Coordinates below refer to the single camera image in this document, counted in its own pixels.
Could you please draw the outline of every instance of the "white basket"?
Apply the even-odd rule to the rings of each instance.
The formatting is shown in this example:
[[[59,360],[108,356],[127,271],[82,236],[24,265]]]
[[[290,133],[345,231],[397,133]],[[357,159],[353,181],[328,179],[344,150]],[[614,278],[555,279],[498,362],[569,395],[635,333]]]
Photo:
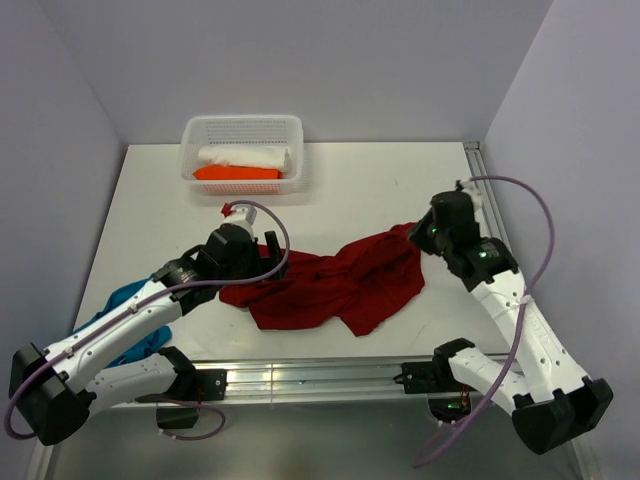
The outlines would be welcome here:
[[[291,115],[234,115],[194,117],[182,136],[178,165],[180,177],[205,195],[265,195],[294,191],[303,167],[302,123]],[[289,151],[289,171],[278,180],[197,180],[193,176],[206,164],[198,160],[205,145],[278,145]]]

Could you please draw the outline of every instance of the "folded cloth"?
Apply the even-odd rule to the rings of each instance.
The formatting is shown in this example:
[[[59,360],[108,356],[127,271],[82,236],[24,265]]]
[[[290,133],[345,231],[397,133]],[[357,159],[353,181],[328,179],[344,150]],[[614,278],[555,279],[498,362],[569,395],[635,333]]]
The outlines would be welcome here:
[[[198,160],[210,165],[289,170],[289,151],[280,146],[207,145],[198,150]]]
[[[120,287],[111,294],[107,300],[107,304],[101,312],[96,313],[91,320],[77,328],[73,333],[77,333],[84,330],[86,327],[96,322],[100,318],[104,317],[107,313],[116,307],[119,307],[124,302],[129,300],[138,290],[140,290],[145,283],[149,281],[148,278],[140,280],[138,282],[130,283],[124,287]],[[162,345],[171,340],[171,330],[166,325],[160,327],[156,331],[150,333],[129,350],[118,356],[113,362],[107,365],[107,368],[117,367],[118,365],[124,365],[126,363],[137,362],[143,360],[153,353],[156,353]]]
[[[367,335],[424,287],[411,225],[350,243],[335,257],[292,251],[284,279],[229,286],[220,300],[249,307],[262,330],[314,328],[337,316],[355,336]]]

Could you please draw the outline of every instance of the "black bracket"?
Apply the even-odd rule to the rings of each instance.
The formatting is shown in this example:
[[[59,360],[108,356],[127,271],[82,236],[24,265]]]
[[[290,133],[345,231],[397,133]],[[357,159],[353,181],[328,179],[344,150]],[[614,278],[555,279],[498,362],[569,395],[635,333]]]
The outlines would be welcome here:
[[[402,373],[393,380],[404,386],[404,393],[448,393],[459,392],[464,385],[453,378],[449,359],[465,348],[475,345],[467,339],[458,338],[435,349],[430,362],[406,362]]]

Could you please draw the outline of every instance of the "white table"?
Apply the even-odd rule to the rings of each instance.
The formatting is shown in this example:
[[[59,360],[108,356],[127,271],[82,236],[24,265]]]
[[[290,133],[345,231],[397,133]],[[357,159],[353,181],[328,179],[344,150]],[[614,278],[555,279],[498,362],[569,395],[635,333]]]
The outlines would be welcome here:
[[[101,310],[116,288],[203,243],[222,220],[221,205],[236,198],[191,192],[180,183],[177,155],[176,145],[129,148],[76,326]],[[251,198],[283,220],[294,249],[320,255],[420,219],[434,194],[471,176],[461,143],[307,144],[305,156],[306,192]],[[276,228],[259,214],[256,234],[269,229]],[[216,299],[171,324],[172,344],[193,360],[235,361],[430,355],[463,336],[486,353],[508,349],[441,259],[423,255],[422,270],[422,293],[365,337],[354,337],[337,318],[312,330],[260,331],[248,312]]]

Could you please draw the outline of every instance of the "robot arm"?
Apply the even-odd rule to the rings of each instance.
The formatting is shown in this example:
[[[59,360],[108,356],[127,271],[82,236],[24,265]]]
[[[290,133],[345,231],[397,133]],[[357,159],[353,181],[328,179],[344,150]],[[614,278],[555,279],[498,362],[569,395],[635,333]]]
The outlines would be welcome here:
[[[44,445],[64,440],[89,416],[113,405],[148,394],[183,398],[197,387],[194,366],[175,347],[160,349],[139,362],[105,367],[149,333],[215,298],[222,286],[183,288],[162,295],[165,289],[206,280],[253,278],[280,263],[282,254],[274,232],[265,234],[269,256],[260,256],[252,230],[254,207],[236,206],[224,213],[224,222],[205,245],[168,262],[123,305],[43,352],[33,344],[16,352],[11,396],[47,361],[64,357],[43,373],[16,405]],[[271,278],[282,278],[285,272],[280,269]],[[124,320],[110,326],[123,314]]]
[[[433,197],[431,209],[409,232],[410,241],[442,257],[451,273],[489,313],[505,340],[514,341],[518,309],[526,303],[516,358],[523,375],[509,372],[493,401],[512,417],[523,442],[542,454],[595,428],[613,393],[603,379],[591,380],[560,343],[530,296],[515,259],[496,238],[480,236],[478,195],[463,189]],[[466,339],[435,350],[436,375],[487,393],[502,365]]]

